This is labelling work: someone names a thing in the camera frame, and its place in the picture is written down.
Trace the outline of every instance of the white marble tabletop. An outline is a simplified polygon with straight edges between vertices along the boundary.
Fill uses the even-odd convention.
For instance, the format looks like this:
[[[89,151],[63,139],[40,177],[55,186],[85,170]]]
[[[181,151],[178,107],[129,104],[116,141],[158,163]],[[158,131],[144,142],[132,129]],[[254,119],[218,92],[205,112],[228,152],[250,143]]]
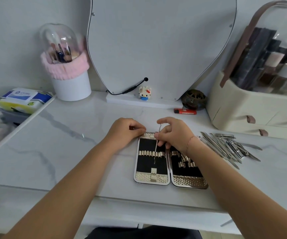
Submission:
[[[108,132],[119,117],[132,117],[147,131],[158,130],[156,120],[174,116],[197,135],[218,132],[205,110],[197,115],[174,114],[171,109],[109,104],[106,93],[92,92],[77,102],[55,99],[0,147],[0,185],[50,190]],[[260,158],[238,164],[239,172],[287,209],[287,140],[235,133],[237,141],[263,148],[249,151]],[[133,180],[137,140],[111,160],[97,196],[192,206],[222,211],[211,189],[196,190],[142,185]]]

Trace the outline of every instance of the bracelet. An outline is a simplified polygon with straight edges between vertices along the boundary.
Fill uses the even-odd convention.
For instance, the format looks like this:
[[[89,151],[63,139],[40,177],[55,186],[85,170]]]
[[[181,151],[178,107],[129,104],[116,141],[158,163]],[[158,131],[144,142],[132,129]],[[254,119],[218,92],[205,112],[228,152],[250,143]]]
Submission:
[[[185,154],[188,154],[189,144],[190,144],[190,142],[191,142],[191,140],[192,140],[193,138],[196,138],[196,136],[192,136],[192,137],[190,138],[190,140],[189,140],[189,142],[188,142],[188,145],[186,146]]]

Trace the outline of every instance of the power cord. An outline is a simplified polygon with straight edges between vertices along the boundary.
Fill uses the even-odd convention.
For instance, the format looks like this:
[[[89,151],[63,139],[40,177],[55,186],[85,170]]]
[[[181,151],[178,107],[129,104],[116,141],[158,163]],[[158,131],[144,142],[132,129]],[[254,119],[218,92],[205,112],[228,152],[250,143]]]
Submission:
[[[106,90],[106,92],[109,92],[109,93],[112,94],[113,96],[123,95],[123,94],[126,94],[126,93],[129,93],[129,92],[133,91],[133,90],[136,89],[139,85],[141,85],[144,81],[148,81],[148,78],[145,77],[139,84],[137,84],[137,85],[135,85],[135,86],[129,88],[128,90],[125,90],[124,92],[119,93],[119,94],[113,94],[113,93],[111,93],[109,90]]]

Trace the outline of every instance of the gray wall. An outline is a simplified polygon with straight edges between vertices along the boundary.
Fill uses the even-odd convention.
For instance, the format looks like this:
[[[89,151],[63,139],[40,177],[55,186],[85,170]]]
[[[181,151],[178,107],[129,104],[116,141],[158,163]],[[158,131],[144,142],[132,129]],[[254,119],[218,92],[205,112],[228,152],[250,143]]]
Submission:
[[[215,68],[194,87],[209,92],[217,71],[233,51],[254,12],[271,0],[238,0],[236,26],[226,51]],[[44,23],[63,23],[86,35],[90,0],[0,0],[0,95],[14,87],[52,90],[40,64],[42,48],[38,29]],[[92,90],[105,90],[93,68],[89,70]]]

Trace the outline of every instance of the open case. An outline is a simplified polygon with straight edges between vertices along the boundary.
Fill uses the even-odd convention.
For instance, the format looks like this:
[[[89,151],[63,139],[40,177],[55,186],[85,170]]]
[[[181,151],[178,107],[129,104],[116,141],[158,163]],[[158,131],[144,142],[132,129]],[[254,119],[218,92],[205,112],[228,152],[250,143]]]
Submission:
[[[138,140],[134,180],[141,184],[168,185],[207,189],[208,184],[198,167],[174,147],[157,146],[154,132],[145,132]]]

